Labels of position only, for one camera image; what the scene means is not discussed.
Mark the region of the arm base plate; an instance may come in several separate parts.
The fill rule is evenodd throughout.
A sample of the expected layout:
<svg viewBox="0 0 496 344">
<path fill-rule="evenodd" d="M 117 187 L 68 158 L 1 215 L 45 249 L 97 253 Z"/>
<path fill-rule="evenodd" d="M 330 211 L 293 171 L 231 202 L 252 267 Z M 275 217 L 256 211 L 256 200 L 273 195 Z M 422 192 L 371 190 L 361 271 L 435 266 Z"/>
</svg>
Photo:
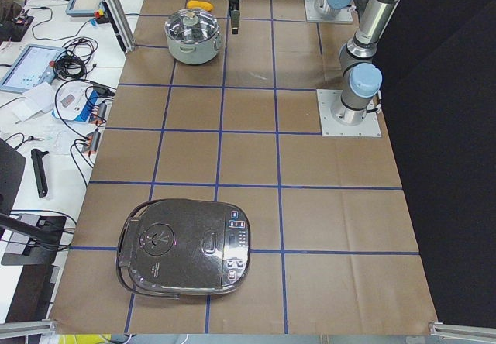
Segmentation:
<svg viewBox="0 0 496 344">
<path fill-rule="evenodd" d="M 342 103 L 341 90 L 317 89 L 316 94 L 324 137 L 382 137 L 377 113 L 372 112 L 372 101 L 366 109 L 354 111 Z"/>
<path fill-rule="evenodd" d="M 352 0 L 304 0 L 307 22 L 351 24 Z"/>
</svg>

